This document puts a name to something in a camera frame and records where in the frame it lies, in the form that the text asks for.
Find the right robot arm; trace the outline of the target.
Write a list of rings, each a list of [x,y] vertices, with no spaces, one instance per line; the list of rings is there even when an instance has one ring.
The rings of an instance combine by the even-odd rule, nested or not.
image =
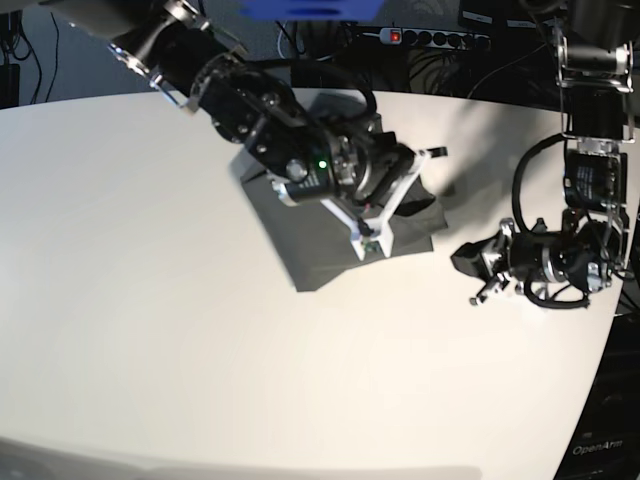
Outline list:
[[[220,136],[242,145],[288,206],[319,202],[350,231],[355,254],[390,255],[390,225],[424,163],[443,147],[413,150],[382,128],[373,92],[360,81],[359,112],[303,107],[251,62],[234,35],[187,1],[54,1],[51,8],[108,42],[116,59],[188,114],[205,112]]]

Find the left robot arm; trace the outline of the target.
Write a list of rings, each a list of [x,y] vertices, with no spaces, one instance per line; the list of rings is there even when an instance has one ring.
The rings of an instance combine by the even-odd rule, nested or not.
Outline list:
[[[462,245],[455,269],[483,281],[470,299],[483,304],[511,282],[534,305],[550,310],[586,308],[591,295],[614,278],[630,278],[625,265],[628,156],[635,141],[632,110],[634,46],[639,40],[636,1],[525,1],[532,16],[564,9],[554,25],[561,130],[529,148],[516,167],[512,215],[498,232]],[[566,209],[561,228],[543,219],[525,223],[521,191],[530,162],[548,148],[563,147]]]

